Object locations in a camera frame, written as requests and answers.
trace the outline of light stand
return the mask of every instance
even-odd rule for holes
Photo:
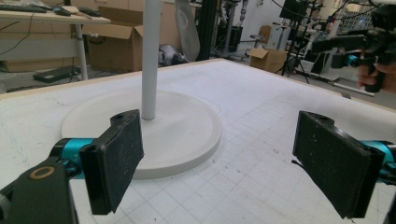
[[[311,10],[310,10],[310,12],[309,12],[308,23],[307,23],[307,24],[309,24],[309,23],[311,22],[312,13],[314,12],[314,8],[315,8],[316,2],[317,2],[317,0],[314,0],[314,2],[312,3],[312,7],[310,7],[310,6],[308,5],[308,7],[310,7]],[[295,35],[294,35],[293,39],[291,40],[291,44],[290,44],[290,48],[289,48],[289,51],[288,51],[288,55],[287,55],[287,57],[286,57],[286,61],[285,61],[284,64],[283,64],[283,67],[282,67],[282,76],[285,75],[286,66],[287,66],[287,64],[289,64],[289,62],[290,62],[291,51],[292,51],[292,49],[294,48],[295,41],[296,41],[296,37],[297,37],[297,34],[298,34],[298,28],[300,27],[300,24],[301,24],[301,22],[300,22],[300,21],[297,21],[297,26],[296,26],[296,27],[294,27],[294,26],[292,27],[292,29],[295,29]],[[308,29],[308,25],[306,25],[305,28],[304,28],[304,31],[303,31],[303,38],[304,38],[305,35],[306,35],[306,30],[307,30],[307,29]],[[298,64],[301,66],[301,69],[303,70],[303,76],[305,77],[306,83],[309,84],[308,78],[307,78],[306,75],[305,75],[304,67],[303,67],[303,65],[301,64],[301,60],[299,59],[300,50],[301,50],[301,48],[299,48],[299,49],[297,50],[297,52],[296,52],[296,59],[297,59]]]

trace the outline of desk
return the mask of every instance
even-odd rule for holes
[[[76,105],[138,89],[141,73],[0,95],[0,188],[47,158]],[[349,100],[224,60],[165,67],[158,89],[193,96],[220,116],[217,152],[180,175],[133,180],[116,214],[93,217],[83,180],[71,188],[80,223],[352,223],[342,220],[310,177],[291,164],[299,110],[322,114],[357,139],[396,142],[396,111]],[[382,223],[395,193],[377,184],[365,219]]]
[[[81,33],[81,24],[105,24],[110,23],[110,20],[105,18],[92,18],[89,20],[85,17],[72,15],[71,17],[58,16],[55,13],[49,11],[47,13],[30,13],[30,12],[14,12],[14,11],[0,11],[1,21],[26,21],[26,22],[51,22],[51,23],[67,23],[74,24],[76,27],[76,40],[70,42],[61,43],[59,40],[56,41],[42,41],[41,44],[37,44],[34,40],[24,40],[19,46],[12,51],[0,55],[1,60],[18,60],[18,59],[32,59],[32,58],[44,58],[53,57],[59,54],[61,51],[63,54],[70,54],[66,56],[79,57],[79,64],[81,66],[82,79],[88,79],[87,66],[85,61],[85,50],[84,42]],[[0,52],[5,52],[8,49],[18,45],[19,40],[9,40],[2,43]],[[52,54],[43,53],[43,49],[52,50]]]

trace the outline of floor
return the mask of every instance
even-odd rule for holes
[[[242,42],[239,47],[238,51],[235,52],[233,55],[236,56],[242,56],[242,60],[240,60],[240,57],[236,57],[235,62],[238,63],[243,63],[249,65],[249,57],[245,56],[245,51],[247,49],[251,49],[253,46],[252,42]],[[75,82],[75,81],[80,81],[80,78],[78,76],[75,77],[69,77],[69,78],[64,78],[62,80],[53,82],[53,83],[45,83],[41,81],[36,81],[33,79],[32,75],[37,74],[40,72],[46,72],[45,71],[34,71],[34,72],[27,72],[27,73],[7,73],[7,72],[0,72],[0,93],[5,93],[5,92],[12,92],[12,91],[24,91],[24,90],[30,90],[34,88],[42,88],[46,86],[51,86],[51,85],[59,85],[59,84],[64,84],[68,82]],[[342,84],[344,86],[351,87],[352,89],[357,88],[356,85],[356,76],[354,76],[355,70],[353,68],[342,68],[342,69],[331,69],[331,72],[328,72],[328,74],[322,74],[319,77],[326,77],[326,75],[332,75],[341,78],[338,78],[335,80],[336,83]],[[108,72],[103,72],[103,71],[97,71],[90,66],[88,66],[88,75],[89,78],[100,78],[100,77],[107,77],[107,76],[115,76],[116,74],[114,73],[108,73]],[[345,88],[340,88],[337,86],[333,85],[333,78],[327,79],[327,78],[318,78],[314,76],[308,76],[307,79],[301,75],[295,75],[295,74],[287,74],[289,78],[292,78],[297,81],[301,82],[306,82],[308,80],[309,84],[315,85],[318,87],[321,87],[323,89],[329,90],[329,91],[335,91],[335,92],[340,92],[343,94],[345,97],[352,97],[356,99],[360,99],[363,101],[370,102],[372,104],[376,105],[382,105],[385,107],[389,107],[392,109],[396,109],[396,103],[395,103],[395,96],[394,94],[387,93],[387,92],[378,92],[374,96],[369,96],[366,94],[362,94],[360,92],[356,91],[351,91],[347,90]]]

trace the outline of cardboard box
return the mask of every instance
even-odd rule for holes
[[[73,7],[89,7],[93,10],[99,10],[99,7],[129,9],[128,0],[72,0],[71,3]]]
[[[251,49],[250,66],[275,73],[286,61],[287,52],[273,49]]]
[[[271,30],[272,30],[272,27],[269,25],[262,26],[262,28],[260,29],[260,32],[259,32],[259,35],[262,35],[265,37],[265,39],[261,41],[262,43],[265,43],[265,44],[268,43],[268,40],[270,39]]]
[[[47,60],[9,60],[2,62],[5,72],[31,72],[36,70],[66,67],[69,65],[78,65],[78,59],[75,58],[58,58]]]
[[[2,39],[8,39],[8,40],[23,39],[23,41],[26,40],[46,41],[46,40],[58,39],[62,41],[63,39],[70,39],[70,38],[71,38],[70,31],[69,33],[63,33],[63,34],[31,33],[27,37],[26,37],[26,33],[3,33],[0,35],[0,42]],[[48,59],[39,59],[39,60],[35,60],[34,58],[29,60],[6,60],[0,63],[3,65],[2,67],[3,71],[19,73],[19,72],[30,72],[30,71],[36,71],[42,69],[68,66],[68,65],[72,65],[73,62],[74,65],[78,64],[78,60],[73,59],[72,57],[61,56],[59,58],[48,58]]]
[[[175,2],[170,3],[163,1],[162,4],[160,44],[170,44],[174,46],[175,49],[181,50],[176,25]],[[94,10],[98,10],[99,7],[114,7],[143,12],[145,9],[144,0],[73,0],[72,5],[74,7],[90,7]],[[192,15],[194,16],[195,9],[195,6],[191,6]]]
[[[113,7],[99,7],[99,11],[111,23],[82,28],[82,33],[89,36],[91,66],[118,73],[141,71],[143,12]]]

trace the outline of metal stand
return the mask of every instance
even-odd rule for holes
[[[314,7],[316,3],[317,3],[317,0],[314,0],[314,2],[312,3],[312,6]],[[307,24],[309,24],[309,22],[311,21],[312,13],[314,12],[313,7],[310,8],[311,10],[310,10],[310,12],[309,12],[309,16],[308,16],[309,19],[308,19],[308,23],[307,23]],[[300,24],[301,24],[301,22],[298,21],[298,22],[297,22],[297,26],[294,27],[296,33],[295,33],[293,39],[291,40],[291,44],[290,44],[290,48],[289,48],[289,51],[288,51],[288,55],[287,55],[286,61],[285,61],[285,63],[283,64],[283,67],[281,68],[281,69],[282,69],[282,76],[285,75],[286,65],[289,64],[289,62],[290,62],[290,54],[291,54],[292,49],[294,48],[294,44],[295,44],[295,41],[296,41],[296,36],[297,36],[297,33],[298,33],[298,28],[300,27]],[[303,38],[304,38],[305,35],[306,35],[306,30],[307,30],[307,29],[308,29],[308,26],[306,25],[305,28],[304,28],[304,32],[303,32]],[[304,70],[304,68],[303,68],[303,65],[301,64],[300,59],[299,59],[300,50],[301,50],[301,48],[299,48],[299,49],[297,50],[297,52],[296,52],[296,58],[297,58],[297,60],[298,60],[299,65],[301,66],[301,68],[302,68],[302,70],[303,70],[303,74],[304,74],[306,83],[309,84],[308,78],[307,78],[306,75],[305,75],[305,70]]]
[[[227,22],[227,35],[225,37],[224,49],[222,49],[221,53],[219,54],[221,58],[230,57],[230,51],[228,50],[228,47],[230,47],[231,30],[233,29],[233,16],[235,15],[235,8],[236,6],[238,6],[238,3],[241,2],[241,0],[231,0],[229,2],[229,4],[231,5],[230,16]]]

